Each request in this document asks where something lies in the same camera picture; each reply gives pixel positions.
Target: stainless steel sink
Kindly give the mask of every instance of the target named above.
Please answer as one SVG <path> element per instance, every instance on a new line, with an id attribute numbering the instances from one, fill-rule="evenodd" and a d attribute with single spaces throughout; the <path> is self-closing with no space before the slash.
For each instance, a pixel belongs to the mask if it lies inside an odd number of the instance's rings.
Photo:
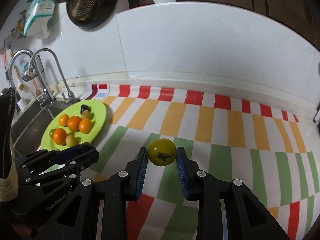
<path id="1" fill-rule="evenodd" d="M 16 156 L 32 153 L 40 145 L 42 135 L 49 123 L 67 108 L 64 101 L 55 101 L 41 108 L 35 101 L 11 126 L 11 137 Z"/>

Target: orange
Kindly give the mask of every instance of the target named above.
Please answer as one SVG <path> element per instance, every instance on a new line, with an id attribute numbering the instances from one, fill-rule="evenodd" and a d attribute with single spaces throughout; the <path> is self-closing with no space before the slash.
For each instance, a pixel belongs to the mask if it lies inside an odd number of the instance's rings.
<path id="1" fill-rule="evenodd" d="M 91 120 L 89 118 L 82 119 L 82 121 L 79 124 L 80 132 L 88 133 L 88 132 L 90 132 L 91 128 L 92 128 Z"/>
<path id="2" fill-rule="evenodd" d="M 62 116 L 60 116 L 59 125 L 66 127 L 68 119 L 69 119 L 69 115 L 67 115 L 67 114 L 63 114 Z"/>
<path id="3" fill-rule="evenodd" d="M 79 131 L 79 123 L 81 122 L 81 117 L 74 115 L 72 117 L 69 118 L 68 120 L 68 128 L 70 129 L 70 131 L 73 132 L 78 132 Z"/>
<path id="4" fill-rule="evenodd" d="M 57 145 L 64 145 L 66 142 L 67 133 L 63 128 L 58 128 L 54 131 L 52 139 Z"/>

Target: yellow-green fruit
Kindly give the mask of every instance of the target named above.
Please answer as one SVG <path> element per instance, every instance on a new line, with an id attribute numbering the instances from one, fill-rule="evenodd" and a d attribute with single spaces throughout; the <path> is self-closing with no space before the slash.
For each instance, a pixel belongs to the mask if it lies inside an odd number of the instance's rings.
<path id="1" fill-rule="evenodd" d="M 166 138 L 156 139 L 148 146 L 148 159 L 157 166 L 166 166 L 177 157 L 175 144 Z"/>

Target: red stripe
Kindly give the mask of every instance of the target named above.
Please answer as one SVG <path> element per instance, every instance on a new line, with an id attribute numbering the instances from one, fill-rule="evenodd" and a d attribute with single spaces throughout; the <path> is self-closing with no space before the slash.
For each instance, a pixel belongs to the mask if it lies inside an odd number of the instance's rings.
<path id="1" fill-rule="evenodd" d="M 288 236 L 291 240 L 296 240 L 299 224 L 300 202 L 290 204 L 290 216 L 288 223 Z"/>
<path id="2" fill-rule="evenodd" d="M 284 110 L 281 110 L 281 112 L 282 112 L 283 120 L 288 121 L 288 113 L 286 111 L 284 111 Z"/>
<path id="3" fill-rule="evenodd" d="M 202 104 L 202 98 L 203 92 L 188 90 L 184 103 L 200 106 Z"/>
<path id="4" fill-rule="evenodd" d="M 107 89 L 107 84 L 100 84 L 100 85 L 99 85 L 99 88 L 100 88 L 100 89 Z"/>
<path id="5" fill-rule="evenodd" d="M 174 88 L 161 88 L 158 100 L 171 102 L 173 98 Z"/>
<path id="6" fill-rule="evenodd" d="M 296 122 L 299 122 L 298 118 L 296 117 L 295 114 L 293 114 L 294 119 L 296 120 Z"/>
<path id="7" fill-rule="evenodd" d="M 147 99 L 150 96 L 151 87 L 140 86 L 138 98 Z"/>
<path id="8" fill-rule="evenodd" d="M 129 201 L 127 206 L 128 240 L 137 240 L 153 203 L 153 197 L 142 194 L 137 202 Z"/>
<path id="9" fill-rule="evenodd" d="M 241 100 L 241 104 L 242 104 L 242 112 L 251 114 L 250 101 Z"/>
<path id="10" fill-rule="evenodd" d="M 93 98 L 98 92 L 98 86 L 97 85 L 91 85 L 91 88 L 92 88 L 92 93 L 91 93 L 91 95 L 89 95 L 87 97 L 86 100 Z"/>
<path id="11" fill-rule="evenodd" d="M 119 95 L 118 97 L 128 97 L 128 95 L 130 94 L 130 85 L 119 85 Z"/>
<path id="12" fill-rule="evenodd" d="M 231 99 L 230 97 L 216 95 L 214 99 L 214 107 L 231 110 Z"/>
<path id="13" fill-rule="evenodd" d="M 271 112 L 270 106 L 260 104 L 260 109 L 261 109 L 262 116 L 272 117 L 272 112 Z"/>

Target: metal rivet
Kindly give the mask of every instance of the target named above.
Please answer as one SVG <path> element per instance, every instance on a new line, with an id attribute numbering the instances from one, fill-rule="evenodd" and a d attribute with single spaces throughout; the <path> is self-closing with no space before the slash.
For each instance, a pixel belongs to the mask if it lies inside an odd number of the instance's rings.
<path id="1" fill-rule="evenodd" d="M 118 173 L 118 175 L 119 175 L 120 177 L 125 177 L 125 176 L 128 175 L 128 173 L 127 173 L 126 171 L 121 171 L 121 172 Z"/>
<path id="2" fill-rule="evenodd" d="M 197 172 L 197 175 L 198 175 L 199 177 L 205 177 L 205 176 L 207 175 L 207 173 L 206 173 L 205 171 L 198 171 L 198 172 Z"/>
<path id="3" fill-rule="evenodd" d="M 242 185 L 242 181 L 239 180 L 239 179 L 235 179 L 235 180 L 233 181 L 233 184 L 235 184 L 236 186 L 241 186 L 241 185 Z"/>
<path id="4" fill-rule="evenodd" d="M 85 179 L 84 181 L 82 181 L 83 186 L 89 186 L 90 184 L 91 184 L 91 179 Z"/>

